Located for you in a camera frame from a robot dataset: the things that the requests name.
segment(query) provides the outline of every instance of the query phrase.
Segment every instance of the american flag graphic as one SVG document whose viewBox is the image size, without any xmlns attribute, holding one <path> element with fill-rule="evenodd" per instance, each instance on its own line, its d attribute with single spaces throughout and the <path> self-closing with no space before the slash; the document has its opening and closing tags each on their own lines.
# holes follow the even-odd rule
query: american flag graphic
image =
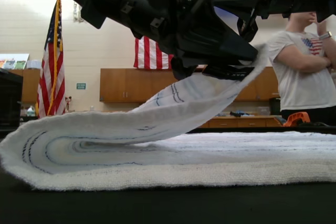
<svg viewBox="0 0 336 224">
<path fill-rule="evenodd" d="M 302 39 L 303 43 L 309 47 L 310 53 L 312 55 L 320 55 L 321 51 L 323 50 L 323 43 L 322 40 L 318 38 L 312 38 L 312 39 Z"/>
<path fill-rule="evenodd" d="M 65 107 L 61 0 L 57 0 L 44 47 L 37 90 L 38 116 L 62 115 Z"/>
<path fill-rule="evenodd" d="M 162 52 L 158 43 L 154 40 L 145 36 L 141 39 L 135 39 L 135 68 L 171 69 L 172 58 L 173 55 Z"/>
</svg>

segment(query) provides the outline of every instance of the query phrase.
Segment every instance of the white brick wall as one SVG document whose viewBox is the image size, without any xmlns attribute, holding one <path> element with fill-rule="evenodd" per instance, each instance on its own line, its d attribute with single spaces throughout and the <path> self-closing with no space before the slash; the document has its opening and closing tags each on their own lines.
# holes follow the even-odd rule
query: white brick wall
<svg viewBox="0 0 336 224">
<path fill-rule="evenodd" d="M 31 59 L 42 59 L 50 17 L 56 0 L 0 0 L 0 53 L 29 53 Z M 127 110 L 137 104 L 103 104 L 99 102 L 100 68 L 132 68 L 134 38 L 129 29 L 106 20 L 101 29 L 86 23 L 74 23 L 72 0 L 62 0 L 62 22 L 65 50 L 66 94 L 73 97 L 76 111 Z M 217 10 L 225 22 L 236 27 L 236 19 Z M 265 42 L 284 29 L 281 18 L 258 20 L 259 32 L 253 44 Z M 77 82 L 86 82 L 87 90 L 76 90 Z"/>
</svg>

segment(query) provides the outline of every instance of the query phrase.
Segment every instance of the black table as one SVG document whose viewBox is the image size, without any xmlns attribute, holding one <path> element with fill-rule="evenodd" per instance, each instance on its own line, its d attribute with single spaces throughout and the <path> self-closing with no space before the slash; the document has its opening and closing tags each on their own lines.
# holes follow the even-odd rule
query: black table
<svg viewBox="0 0 336 224">
<path fill-rule="evenodd" d="M 0 199 L 1 224 L 336 223 L 336 183 L 52 192 L 0 170 Z"/>
</svg>

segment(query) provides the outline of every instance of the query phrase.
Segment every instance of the cabinet door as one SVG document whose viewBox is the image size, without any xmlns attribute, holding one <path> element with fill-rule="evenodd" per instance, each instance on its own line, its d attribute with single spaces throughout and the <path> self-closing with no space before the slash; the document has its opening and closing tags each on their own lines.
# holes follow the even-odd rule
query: cabinet door
<svg viewBox="0 0 336 224">
<path fill-rule="evenodd" d="M 145 102 L 152 97 L 150 70 L 126 69 L 125 101 Z"/>
<path fill-rule="evenodd" d="M 251 127 L 266 127 L 266 120 L 264 119 L 239 119 L 239 128 L 251 128 Z"/>
<path fill-rule="evenodd" d="M 209 128 L 236 128 L 238 127 L 237 119 L 211 119 Z"/>
<path fill-rule="evenodd" d="M 152 96 L 159 93 L 169 85 L 178 82 L 171 70 L 152 71 Z"/>
<path fill-rule="evenodd" d="M 267 67 L 256 79 L 257 94 L 260 100 L 268 101 L 279 97 L 278 79 L 273 67 Z"/>
<path fill-rule="evenodd" d="M 39 69 L 23 70 L 22 103 L 37 102 L 37 88 L 40 82 Z"/>
<path fill-rule="evenodd" d="M 17 74 L 18 76 L 23 76 L 23 70 L 22 69 L 13 69 L 13 70 L 9 70 L 8 72 Z"/>
<path fill-rule="evenodd" d="M 125 69 L 100 69 L 100 101 L 123 102 L 125 100 Z"/>
<path fill-rule="evenodd" d="M 246 88 L 244 88 L 237 96 L 235 101 L 255 101 L 257 99 L 257 87 L 255 81 L 252 81 Z"/>
</svg>

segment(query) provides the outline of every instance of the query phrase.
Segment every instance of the wristwatch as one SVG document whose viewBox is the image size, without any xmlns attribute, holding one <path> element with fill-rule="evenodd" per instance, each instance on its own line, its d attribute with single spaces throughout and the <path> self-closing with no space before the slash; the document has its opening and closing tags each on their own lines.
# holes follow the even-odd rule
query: wristwatch
<svg viewBox="0 0 336 224">
<path fill-rule="evenodd" d="M 330 31 L 328 31 L 326 34 L 323 34 L 322 36 L 320 36 L 320 40 L 328 39 L 331 37 L 332 37 L 332 34 Z"/>
</svg>

